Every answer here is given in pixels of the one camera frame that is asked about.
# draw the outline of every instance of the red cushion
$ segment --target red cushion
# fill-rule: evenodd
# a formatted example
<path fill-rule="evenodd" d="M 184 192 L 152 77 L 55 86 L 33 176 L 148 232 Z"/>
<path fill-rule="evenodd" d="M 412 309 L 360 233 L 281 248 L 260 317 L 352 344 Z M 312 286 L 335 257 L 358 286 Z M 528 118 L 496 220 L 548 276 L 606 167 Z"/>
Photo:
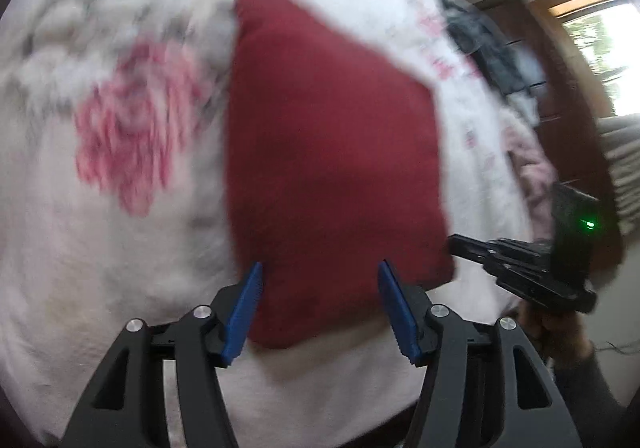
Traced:
<path fill-rule="evenodd" d="M 382 308 L 377 266 L 451 279 L 431 92 L 291 0 L 236 0 L 228 214 L 264 264 L 250 338 L 286 348 Z"/>

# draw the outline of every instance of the silver screw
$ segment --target silver screw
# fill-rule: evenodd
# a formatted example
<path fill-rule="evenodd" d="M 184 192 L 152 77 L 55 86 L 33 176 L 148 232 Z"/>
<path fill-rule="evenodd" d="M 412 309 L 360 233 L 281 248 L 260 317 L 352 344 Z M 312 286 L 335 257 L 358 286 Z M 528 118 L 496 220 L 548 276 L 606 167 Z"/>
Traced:
<path fill-rule="evenodd" d="M 444 318 L 445 316 L 449 315 L 449 308 L 438 303 L 431 308 L 431 314 L 437 316 L 438 318 Z"/>
<path fill-rule="evenodd" d="M 500 327 L 507 331 L 513 331 L 516 328 L 516 322 L 513 318 L 500 318 Z"/>
<path fill-rule="evenodd" d="M 142 329 L 142 325 L 144 325 L 143 321 L 139 320 L 138 318 L 130 320 L 127 323 L 127 331 L 129 331 L 130 333 L 137 333 L 140 329 Z"/>
<path fill-rule="evenodd" d="M 193 315 L 196 318 L 209 318 L 209 316 L 211 316 L 211 307 L 209 307 L 208 305 L 201 305 L 199 307 L 196 307 L 193 310 Z"/>

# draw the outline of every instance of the dark clothing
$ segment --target dark clothing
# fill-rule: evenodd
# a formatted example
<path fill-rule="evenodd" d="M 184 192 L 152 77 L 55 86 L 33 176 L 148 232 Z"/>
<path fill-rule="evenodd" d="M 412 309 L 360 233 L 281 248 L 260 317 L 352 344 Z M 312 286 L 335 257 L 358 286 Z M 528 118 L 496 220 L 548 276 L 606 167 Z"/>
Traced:
<path fill-rule="evenodd" d="M 609 448 L 625 408 L 611 395 L 595 354 L 580 365 L 555 370 L 556 386 L 574 420 L 582 448 Z"/>

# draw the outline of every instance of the green foliage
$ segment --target green foliage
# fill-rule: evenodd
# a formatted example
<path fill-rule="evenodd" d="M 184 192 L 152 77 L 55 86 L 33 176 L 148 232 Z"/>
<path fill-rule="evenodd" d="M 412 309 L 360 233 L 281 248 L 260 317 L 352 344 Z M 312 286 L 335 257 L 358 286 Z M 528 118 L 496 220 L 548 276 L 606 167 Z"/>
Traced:
<path fill-rule="evenodd" d="M 611 70 L 606 57 L 613 48 L 613 39 L 607 33 L 602 16 L 594 14 L 578 18 L 564 25 L 569 36 L 583 53 L 595 74 Z"/>

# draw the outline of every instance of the pink cloth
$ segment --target pink cloth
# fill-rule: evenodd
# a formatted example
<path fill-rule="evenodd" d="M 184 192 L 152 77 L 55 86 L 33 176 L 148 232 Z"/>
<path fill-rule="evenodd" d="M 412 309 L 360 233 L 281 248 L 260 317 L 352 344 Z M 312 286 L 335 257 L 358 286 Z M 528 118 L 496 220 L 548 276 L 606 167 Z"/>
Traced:
<path fill-rule="evenodd" d="M 502 146 L 511 158 L 513 170 L 520 182 L 522 195 L 529 209 L 533 238 L 552 238 L 551 186 L 556 181 L 556 169 L 548 161 L 536 134 L 519 119 L 512 108 L 500 110 Z"/>

